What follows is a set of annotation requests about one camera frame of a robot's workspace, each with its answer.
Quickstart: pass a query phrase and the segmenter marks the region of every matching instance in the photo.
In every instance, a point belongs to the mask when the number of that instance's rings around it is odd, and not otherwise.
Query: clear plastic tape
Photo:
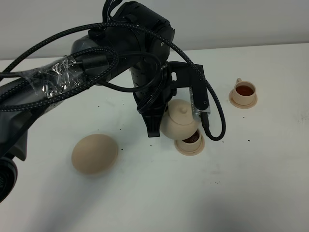
[[[43,93],[46,98],[75,89],[85,81],[83,70],[72,56],[18,74],[29,81],[36,95]]]

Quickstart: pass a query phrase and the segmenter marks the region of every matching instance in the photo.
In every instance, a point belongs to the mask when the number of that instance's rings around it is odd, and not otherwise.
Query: white backdrop
[[[166,17],[182,49],[309,41],[308,0],[139,0]],[[0,59],[62,30],[101,21],[104,0],[1,0]],[[34,54],[62,56],[79,33]]]

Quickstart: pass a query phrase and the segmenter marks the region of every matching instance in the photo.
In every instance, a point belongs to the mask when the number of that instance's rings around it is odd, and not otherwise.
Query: white tabletop
[[[226,117],[226,135],[188,157],[162,135],[148,138],[132,94],[92,87],[37,120],[18,180],[0,204],[1,232],[307,232],[309,44],[188,51],[204,66]],[[19,70],[52,58],[28,59]],[[180,60],[172,53],[170,60]],[[4,69],[9,61],[0,61]],[[257,105],[232,106],[237,78]],[[130,72],[113,83],[131,86]],[[189,100],[188,91],[174,98]],[[211,131],[221,122],[211,101]],[[112,136],[115,166],[78,174],[70,155],[90,134]]]

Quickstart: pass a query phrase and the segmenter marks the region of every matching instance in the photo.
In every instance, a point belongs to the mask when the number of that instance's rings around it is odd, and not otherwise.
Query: white table
[[[309,230],[309,44],[188,51],[204,65],[226,117],[222,141],[187,157],[165,136],[148,138],[131,94],[92,87],[41,117],[28,157],[0,204],[1,232],[307,232]],[[28,59],[19,70],[53,58]],[[180,60],[172,53],[170,60]],[[3,70],[10,61],[0,61]],[[232,106],[237,78],[258,103]],[[131,86],[129,72],[116,84]],[[175,98],[189,100],[187,90]],[[211,131],[221,123],[211,102]],[[119,144],[101,178],[78,174],[75,144],[94,133]]]

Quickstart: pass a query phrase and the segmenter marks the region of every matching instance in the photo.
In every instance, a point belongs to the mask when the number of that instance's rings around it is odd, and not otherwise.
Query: brown liquid
[[[248,86],[238,86],[236,92],[242,96],[250,96],[254,94],[254,91]]]
[[[199,138],[198,132],[195,132],[190,138],[183,140],[187,144],[195,143]]]

